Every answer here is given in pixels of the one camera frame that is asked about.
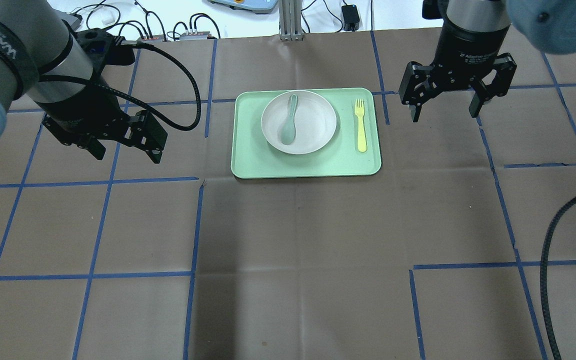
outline black cable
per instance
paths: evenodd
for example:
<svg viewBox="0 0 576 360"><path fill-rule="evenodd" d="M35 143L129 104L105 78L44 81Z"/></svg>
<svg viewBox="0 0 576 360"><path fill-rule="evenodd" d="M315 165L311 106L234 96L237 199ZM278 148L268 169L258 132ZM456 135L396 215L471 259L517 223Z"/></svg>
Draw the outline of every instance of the black cable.
<svg viewBox="0 0 576 360"><path fill-rule="evenodd" d="M126 21L121 23L121 27L119 28L119 34L117 34L118 37L122 36L122 31L124 30L124 28L126 27L126 25L130 25L131 27L137 29L137 32L139 33L139 39L146 39L144 37L144 33L142 32L142 30L139 28L139 26L135 25L134 23L130 22L130 21Z"/></svg>
<svg viewBox="0 0 576 360"><path fill-rule="evenodd" d="M375 3L370 0L370 31L375 30Z"/></svg>
<svg viewBox="0 0 576 360"><path fill-rule="evenodd" d="M147 13L147 12L148 12L148 10L146 10L146 8L143 7L143 6L139 3L139 1L135 0L134 4L137 5L138 7L140 7L140 8L143 10L144 13Z"/></svg>
<svg viewBox="0 0 576 360"><path fill-rule="evenodd" d="M330 11L329 7L328 7L328 3L326 2L326 0L323 0L324 5L326 5L326 10L330 13L330 15L332 15L333 18L337 19L339 23L341 23L341 27L339 27L339 30L336 30L335 32L338 33L340 31L342 31L344 29L344 22L338 18L336 16L336 14L333 14L332 11Z"/></svg>
<svg viewBox="0 0 576 360"><path fill-rule="evenodd" d="M168 32L166 32L166 35L167 35L170 39L172 39L173 41L178 41L179 39L181 39L181 37L182 37L183 34L180 34L179 32L176 32L176 31L168 31Z"/></svg>
<svg viewBox="0 0 576 360"><path fill-rule="evenodd" d="M156 14L155 11L146 11L146 28L148 28L148 34L150 35L151 38L153 37L151 27L150 25L148 25L148 16L150 14L153 14L157 18L157 20L159 20L159 24L161 25L161 33L164 36L164 41L166 41L166 29L164 28L164 23L162 22L162 18L160 18L160 16Z"/></svg>
<svg viewBox="0 0 576 360"><path fill-rule="evenodd" d="M212 22L212 24L214 25L214 28L217 29L217 37L219 39L221 39L222 33L219 31L219 26L217 26L217 23L213 20L213 18L208 16L207 14L200 14L199 16L194 18L194 29L197 30L197 21L201 18L206 18L206 19L210 20L210 22Z"/></svg>
<svg viewBox="0 0 576 360"><path fill-rule="evenodd" d="M190 26L190 30L193 29L193 18L195 16L199 16L199 15L208 15L208 14L206 14L206 13L194 13L194 14L190 15L190 18L188 19L188 25Z"/></svg>
<svg viewBox="0 0 576 360"><path fill-rule="evenodd" d="M551 242L553 241L553 234L557 224L562 219L562 216L576 204L576 196L572 200L563 205L552 218L548 231L546 231L546 238L543 240L543 248L541 249L541 261L539 262L539 291L541 293L541 312L543 314L543 322L546 326L546 334L548 335L548 342L550 343L550 350L554 360L562 360L560 349L557 346L555 339L555 332L553 330L553 321L551 320L551 308L548 305L548 255L551 250Z"/></svg>
<svg viewBox="0 0 576 360"><path fill-rule="evenodd" d="M144 26L143 23L137 21L137 20L128 20L126 22L120 22L120 23L115 23L114 25L110 25L110 26L106 26L104 27L102 30L105 30L106 32L114 27L118 27L119 25L124 25L126 23L134 23L134 24L138 24L141 27L141 30L143 30L144 34L148 34L148 30L146 30L146 27Z"/></svg>
<svg viewBox="0 0 576 360"><path fill-rule="evenodd" d="M310 5L304 7L303 9L301 9L301 11L308 10L308 8L310 8L311 6L313 6L313 4L316 3L316 2L317 2L317 0L312 0L312 2L310 3Z"/></svg>
<svg viewBox="0 0 576 360"><path fill-rule="evenodd" d="M107 2L108 0L101 0L101 2L99 2L98 4L92 4L92 5L86 5L84 7L76 7L75 10L72 10L73 12L71 12L71 15L77 15L78 13L80 13L80 11L90 8L90 7L98 7L99 5L103 5L105 2Z"/></svg>
<svg viewBox="0 0 576 360"><path fill-rule="evenodd" d="M87 7L95 7L94 9L92 9L92 10L90 11L90 13L88 14L88 16L87 16L87 18L86 18L86 27L87 27L88 29L90 29L90 25L89 25L90 17L91 17L92 14L94 14L100 7L107 7L107 8L112 8L112 9L117 10L118 16L117 16L117 20L112 24L113 26L119 24L119 20L121 20L121 18L122 18L122 12L121 12L121 10L119 10L116 6L113 6L113 5L103 4L103 3L100 2L100 3L95 4L95 5L84 6L83 9L85 9L85 8L87 8Z"/></svg>
<svg viewBox="0 0 576 360"><path fill-rule="evenodd" d="M178 22L172 27L173 35L174 35L174 33L179 34L179 32L177 32L177 27L178 27L179 25L183 25L183 28L185 29L185 32L186 32L186 33L188 32L188 25L186 25L186 23L183 22L183 21L178 21Z"/></svg>
<svg viewBox="0 0 576 360"><path fill-rule="evenodd" d="M304 13L301 13L301 18L303 19L303 22L306 24L306 28L308 28L308 32L311 32L311 26L308 25L308 21L306 21L306 16L304 16Z"/></svg>
<svg viewBox="0 0 576 360"><path fill-rule="evenodd" d="M164 123L170 125L172 128L177 129L177 130L188 131L188 130L194 129L197 126L197 124L199 123L199 120L202 116L202 100L201 100L201 95L199 94L199 87L197 86L197 82L196 82L195 78L193 77L193 75L190 73L190 71L188 71L188 69L181 62L179 62L179 60L175 59L171 54L165 52L164 50L161 50L160 48L158 48L156 46L151 45L150 43L125 44L124 46L127 46L129 48L146 49L149 51L154 51L155 53L160 54L163 57L165 57L166 59L173 62L173 64L175 64L179 69L181 69L181 71L183 71L183 73L188 77L188 80L190 80L190 84L192 84L192 90L194 91L194 99L195 99L195 103L197 105L197 112L196 112L196 117L194 119L194 122L191 125L183 126L183 125L177 125L176 123L173 123L172 121L170 121L170 123L169 123L169 122L166 122L166 120L164 120L164 119L161 119L161 120L164 121Z"/></svg>
<svg viewBox="0 0 576 360"><path fill-rule="evenodd" d="M114 88L111 88L111 87L106 86L104 84L100 84L98 82L94 82L91 80L82 79L81 77L66 76L66 75L41 75L41 76L39 76L39 82L40 83L42 83L42 82L66 82L66 83L82 84L82 85L86 85L86 86L90 85L90 86L93 86L93 87L100 89L103 92L107 92L108 94L112 94L114 96L119 96L119 98L122 98L124 100L128 100L131 103L139 105L140 107L153 113L154 116L160 118L164 123L172 126L175 129L183 130L183 131L187 132L189 130L194 129L197 126L196 123L193 123L190 126L177 125L172 120L170 120L168 117L166 117L166 115L162 114L161 112L159 112L157 109L155 109L151 105L148 105L146 102L141 101L134 96L130 96L123 91L119 91L118 89L114 89Z"/></svg>

